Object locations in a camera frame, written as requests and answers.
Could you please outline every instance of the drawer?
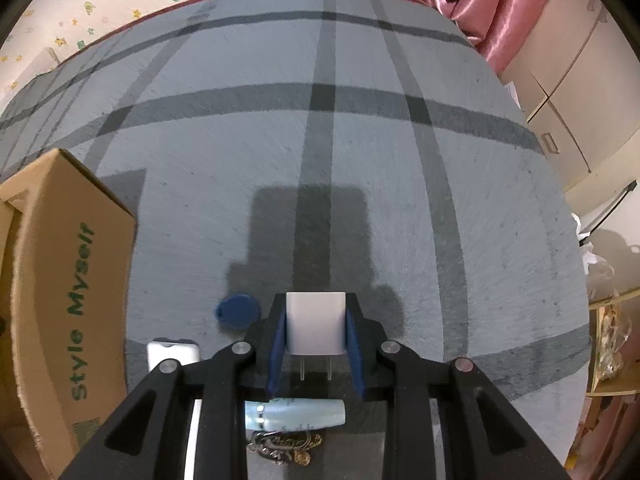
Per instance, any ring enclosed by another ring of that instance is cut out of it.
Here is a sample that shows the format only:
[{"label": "drawer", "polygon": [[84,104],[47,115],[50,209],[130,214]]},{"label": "drawer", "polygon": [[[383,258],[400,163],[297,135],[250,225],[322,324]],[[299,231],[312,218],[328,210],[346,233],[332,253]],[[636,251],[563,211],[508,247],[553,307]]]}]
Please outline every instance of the drawer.
[{"label": "drawer", "polygon": [[551,96],[593,170],[640,126],[640,62],[609,15]]},{"label": "drawer", "polygon": [[520,52],[551,95],[584,46],[602,8],[599,0],[549,0]]},{"label": "drawer", "polygon": [[536,78],[533,77],[533,74],[526,66],[525,58],[520,54],[500,74],[500,81],[503,85],[510,81],[513,81],[516,85],[520,108],[527,121],[546,101],[545,91],[538,84]]},{"label": "drawer", "polygon": [[540,108],[529,121],[529,128],[536,134],[563,190],[575,186],[589,174],[589,168],[578,145],[562,124],[551,103],[546,103]]}]

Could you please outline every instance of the silver bolt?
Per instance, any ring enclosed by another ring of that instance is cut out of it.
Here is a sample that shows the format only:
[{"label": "silver bolt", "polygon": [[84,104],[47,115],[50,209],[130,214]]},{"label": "silver bolt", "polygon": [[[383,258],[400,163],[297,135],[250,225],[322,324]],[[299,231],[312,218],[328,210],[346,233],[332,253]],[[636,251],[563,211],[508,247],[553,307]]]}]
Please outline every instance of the silver bolt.
[{"label": "silver bolt", "polygon": [[398,341],[385,341],[380,345],[385,354],[397,354],[400,351],[400,343]]},{"label": "silver bolt", "polygon": [[251,350],[251,345],[247,341],[238,341],[231,347],[234,354],[247,354]]},{"label": "silver bolt", "polygon": [[171,374],[178,368],[178,361],[175,359],[165,359],[160,363],[159,368],[163,374]]},{"label": "silver bolt", "polygon": [[461,372],[470,372],[474,369],[474,362],[466,357],[456,359],[456,368]]}]

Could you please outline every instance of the drawer handle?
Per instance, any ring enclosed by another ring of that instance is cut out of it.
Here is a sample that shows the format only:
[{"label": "drawer handle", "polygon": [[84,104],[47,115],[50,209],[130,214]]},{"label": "drawer handle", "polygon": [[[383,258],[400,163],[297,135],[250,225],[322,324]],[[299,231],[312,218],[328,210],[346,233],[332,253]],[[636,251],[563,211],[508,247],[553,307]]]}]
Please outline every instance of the drawer handle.
[{"label": "drawer handle", "polygon": [[558,145],[550,133],[542,134],[542,141],[545,143],[546,150],[554,155],[559,155]]}]

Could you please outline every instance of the blue round object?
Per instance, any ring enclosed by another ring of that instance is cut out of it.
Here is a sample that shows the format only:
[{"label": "blue round object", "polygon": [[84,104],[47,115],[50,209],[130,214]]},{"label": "blue round object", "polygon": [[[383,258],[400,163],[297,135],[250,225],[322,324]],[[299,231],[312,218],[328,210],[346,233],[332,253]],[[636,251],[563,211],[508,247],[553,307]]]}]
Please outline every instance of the blue round object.
[{"label": "blue round object", "polygon": [[260,319],[260,304],[248,294],[236,294],[215,309],[216,319],[235,330],[246,330]]}]

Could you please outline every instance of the gray bedsheet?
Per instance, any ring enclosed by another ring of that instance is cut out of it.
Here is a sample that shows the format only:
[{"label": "gray bedsheet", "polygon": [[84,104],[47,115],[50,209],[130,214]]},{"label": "gray bedsheet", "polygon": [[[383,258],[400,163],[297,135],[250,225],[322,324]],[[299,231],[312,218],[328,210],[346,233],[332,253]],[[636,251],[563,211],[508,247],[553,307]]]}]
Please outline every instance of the gray bedsheet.
[{"label": "gray bedsheet", "polygon": [[[239,337],[212,310],[356,292],[421,356],[469,355],[561,460],[590,355],[574,226],[524,118],[453,22],[405,0],[206,0],[40,76],[0,120],[4,180],[67,148],[138,215],[131,387],[145,344]],[[307,468],[380,476],[385,412],[347,402]]]}]

